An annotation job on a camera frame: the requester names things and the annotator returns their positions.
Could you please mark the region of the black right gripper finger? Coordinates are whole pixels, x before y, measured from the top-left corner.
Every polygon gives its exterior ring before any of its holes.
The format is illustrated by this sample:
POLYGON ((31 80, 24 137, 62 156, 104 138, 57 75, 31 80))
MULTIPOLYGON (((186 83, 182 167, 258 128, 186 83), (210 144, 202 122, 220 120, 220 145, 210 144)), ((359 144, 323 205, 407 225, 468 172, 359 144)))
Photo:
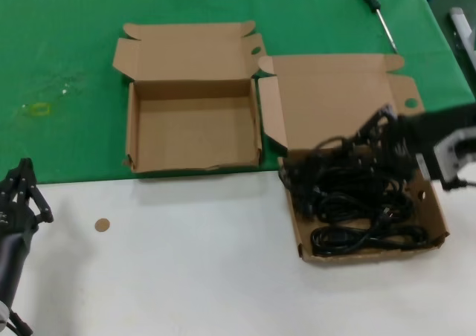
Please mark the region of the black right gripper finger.
POLYGON ((395 178, 412 178, 414 160, 401 144, 380 142, 372 147, 376 166, 395 178))
POLYGON ((383 105, 378 109, 356 132, 353 137, 354 143, 376 143, 383 127, 396 120, 396 113, 391 105, 383 105))

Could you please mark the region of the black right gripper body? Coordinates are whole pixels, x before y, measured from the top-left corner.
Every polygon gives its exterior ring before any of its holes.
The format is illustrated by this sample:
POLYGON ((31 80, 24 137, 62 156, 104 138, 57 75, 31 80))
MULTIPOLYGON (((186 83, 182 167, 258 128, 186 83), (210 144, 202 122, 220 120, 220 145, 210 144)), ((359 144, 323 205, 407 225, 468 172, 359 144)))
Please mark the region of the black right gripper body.
POLYGON ((434 127, 434 112, 411 116, 399 114, 393 144, 393 151, 397 158, 407 164, 416 165, 417 155, 421 154, 427 165, 435 165, 434 127))

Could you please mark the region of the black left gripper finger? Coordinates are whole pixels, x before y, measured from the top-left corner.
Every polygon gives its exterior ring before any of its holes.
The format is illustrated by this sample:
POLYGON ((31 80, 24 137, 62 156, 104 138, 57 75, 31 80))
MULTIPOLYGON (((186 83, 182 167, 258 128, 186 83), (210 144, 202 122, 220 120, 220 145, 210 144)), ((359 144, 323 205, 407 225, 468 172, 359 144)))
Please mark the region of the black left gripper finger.
POLYGON ((3 180, 1 180, 1 204, 6 204, 11 201, 11 196, 18 189, 18 185, 22 180, 23 167, 25 159, 19 161, 17 167, 10 169, 3 180))
POLYGON ((22 192, 24 193, 25 203, 31 199, 39 210, 39 213, 35 215, 37 224, 54 221, 51 208, 37 187, 33 161, 30 158, 22 159, 22 192))

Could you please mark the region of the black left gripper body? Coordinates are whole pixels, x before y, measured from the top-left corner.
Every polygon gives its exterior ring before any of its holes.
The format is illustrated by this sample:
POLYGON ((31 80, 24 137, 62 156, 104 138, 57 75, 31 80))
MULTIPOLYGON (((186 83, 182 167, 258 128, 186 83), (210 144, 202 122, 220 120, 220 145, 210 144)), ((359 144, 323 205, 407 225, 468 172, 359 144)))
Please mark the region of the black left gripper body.
POLYGON ((30 200, 13 201, 1 198, 1 240, 16 234, 35 234, 39 227, 30 209, 30 200))

